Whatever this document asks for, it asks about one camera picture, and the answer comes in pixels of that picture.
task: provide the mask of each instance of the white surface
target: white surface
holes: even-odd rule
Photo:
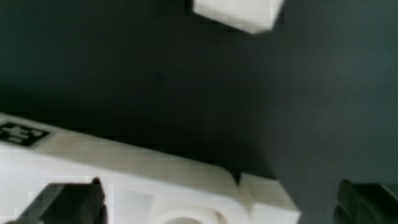
[[[217,212],[209,207],[159,197],[153,203],[152,224],[178,224],[182,219],[198,224],[219,224]]]
[[[299,223],[301,211],[280,181],[244,174],[241,190],[251,211],[251,223]]]
[[[239,188],[221,167],[0,114],[0,124],[8,121],[52,135],[34,149],[0,141],[0,224],[20,216],[49,183],[91,183],[95,177],[111,224],[296,223],[299,211],[278,182],[244,174]]]
[[[251,34],[274,28],[285,0],[194,0],[194,12]]]

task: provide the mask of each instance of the round hole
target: round hole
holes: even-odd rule
[[[169,220],[166,224],[203,224],[203,223],[196,219],[184,217]]]

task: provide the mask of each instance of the white object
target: white object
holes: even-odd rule
[[[251,208],[251,223],[292,224],[299,222],[301,211],[280,181],[242,175],[241,190]]]
[[[0,223],[17,219],[49,183],[89,183],[95,177],[111,224],[258,224],[267,218],[253,219],[244,191],[221,167],[0,114],[6,122],[52,135],[34,148],[0,141]]]
[[[251,34],[271,31],[285,0],[194,0],[194,12]]]

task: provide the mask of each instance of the dark green wall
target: dark green wall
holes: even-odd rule
[[[342,178],[398,182],[398,2],[290,0],[249,36],[184,0],[0,2],[0,111],[278,176],[331,224]]]

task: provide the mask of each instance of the black square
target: black square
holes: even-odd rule
[[[50,132],[13,122],[0,125],[0,140],[22,146],[33,146]]]

